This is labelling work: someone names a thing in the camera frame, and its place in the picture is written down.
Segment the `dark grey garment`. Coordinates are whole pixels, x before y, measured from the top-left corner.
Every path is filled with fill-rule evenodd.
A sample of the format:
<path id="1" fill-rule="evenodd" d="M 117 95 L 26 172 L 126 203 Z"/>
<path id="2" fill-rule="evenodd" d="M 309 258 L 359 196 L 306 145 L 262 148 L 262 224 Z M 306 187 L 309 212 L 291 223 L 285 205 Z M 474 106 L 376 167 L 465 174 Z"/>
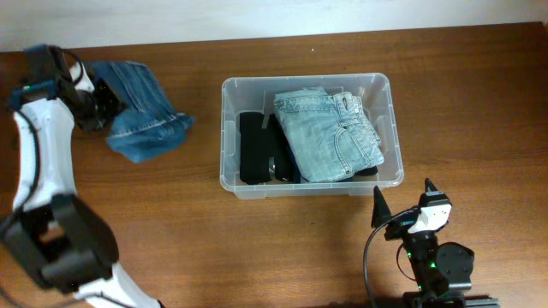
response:
<path id="1" fill-rule="evenodd" d="M 378 173 L 378 167 L 374 166 L 367 169 L 362 169 L 355 173 L 356 176 L 374 176 Z"/>

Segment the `dark blue jeans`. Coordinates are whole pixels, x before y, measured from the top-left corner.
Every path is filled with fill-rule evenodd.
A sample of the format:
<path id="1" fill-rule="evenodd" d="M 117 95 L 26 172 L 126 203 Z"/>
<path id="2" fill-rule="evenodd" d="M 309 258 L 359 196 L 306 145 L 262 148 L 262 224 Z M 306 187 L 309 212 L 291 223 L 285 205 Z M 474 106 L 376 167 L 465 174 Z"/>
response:
<path id="1" fill-rule="evenodd" d="M 180 146 L 195 119 L 179 112 L 154 73 L 139 62 L 91 63 L 96 82 L 104 81 L 125 105 L 114 117 L 108 146 L 133 163 L 158 157 Z"/>

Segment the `blue garment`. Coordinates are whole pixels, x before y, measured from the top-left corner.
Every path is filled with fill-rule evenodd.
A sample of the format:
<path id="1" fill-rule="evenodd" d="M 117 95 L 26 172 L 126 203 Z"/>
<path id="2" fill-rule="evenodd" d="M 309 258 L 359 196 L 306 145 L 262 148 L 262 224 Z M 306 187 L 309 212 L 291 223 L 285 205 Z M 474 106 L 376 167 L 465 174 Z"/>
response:
<path id="1" fill-rule="evenodd" d="M 298 164 L 295 160 L 295 156 L 290 148 L 289 145 L 286 146 L 286 152 L 288 153 L 289 155 L 289 159 L 290 161 L 292 162 L 292 164 L 294 165 L 294 183 L 296 184 L 305 184 L 305 183 L 309 183 L 309 180 L 306 179 L 305 177 L 302 176 L 302 173 L 298 167 Z"/>

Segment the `light blue jeans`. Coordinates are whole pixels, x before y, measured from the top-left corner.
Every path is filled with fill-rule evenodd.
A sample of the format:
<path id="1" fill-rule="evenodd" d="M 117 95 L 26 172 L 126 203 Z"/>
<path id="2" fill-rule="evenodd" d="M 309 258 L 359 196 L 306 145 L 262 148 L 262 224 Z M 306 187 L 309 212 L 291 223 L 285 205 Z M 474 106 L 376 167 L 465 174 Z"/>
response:
<path id="1" fill-rule="evenodd" d="M 309 87 L 278 93 L 273 109 L 308 182 L 343 181 L 384 162 L 381 138 L 352 92 Z"/>

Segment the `black garment with tape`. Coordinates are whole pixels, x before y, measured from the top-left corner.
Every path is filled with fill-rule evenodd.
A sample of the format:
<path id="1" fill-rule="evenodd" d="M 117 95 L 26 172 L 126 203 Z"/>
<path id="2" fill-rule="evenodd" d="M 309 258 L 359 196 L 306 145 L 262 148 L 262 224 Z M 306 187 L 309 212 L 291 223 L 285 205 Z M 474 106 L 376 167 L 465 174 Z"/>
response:
<path id="1" fill-rule="evenodd" d="M 294 181 L 289 143 L 274 114 L 240 114 L 240 179 L 248 185 Z"/>

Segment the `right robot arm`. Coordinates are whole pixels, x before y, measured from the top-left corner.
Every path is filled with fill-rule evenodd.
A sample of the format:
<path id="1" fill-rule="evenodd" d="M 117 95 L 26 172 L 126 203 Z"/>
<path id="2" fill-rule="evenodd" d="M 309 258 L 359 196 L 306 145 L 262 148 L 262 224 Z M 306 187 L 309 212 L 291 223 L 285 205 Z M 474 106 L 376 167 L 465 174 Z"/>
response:
<path id="1" fill-rule="evenodd" d="M 363 252 L 363 276 L 371 306 L 377 301 L 368 277 L 368 253 L 374 237 L 384 231 L 384 239 L 400 240 L 399 251 L 405 251 L 416 283 L 416 292 L 402 295 L 405 307 L 499 307 L 489 296 L 466 297 L 472 288 L 474 251 L 455 242 L 438 242 L 437 233 L 449 222 L 452 203 L 445 192 L 425 179 L 425 191 L 417 205 L 397 214 L 390 211 L 379 187 L 373 188 L 371 227 Z"/>

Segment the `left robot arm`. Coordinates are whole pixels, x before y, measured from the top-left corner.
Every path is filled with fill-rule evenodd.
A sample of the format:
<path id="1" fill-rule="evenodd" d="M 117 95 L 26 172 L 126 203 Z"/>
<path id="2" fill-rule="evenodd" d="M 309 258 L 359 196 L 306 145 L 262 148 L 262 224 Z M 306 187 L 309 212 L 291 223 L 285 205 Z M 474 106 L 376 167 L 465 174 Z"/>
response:
<path id="1" fill-rule="evenodd" d="M 77 195 L 71 155 L 75 127 L 104 128 L 124 109 L 81 59 L 42 44 L 25 50 L 30 80 L 12 91 L 8 108 L 20 137 L 20 177 L 1 241 L 41 288 L 55 288 L 94 307 L 159 307 L 123 269 L 109 225 Z"/>

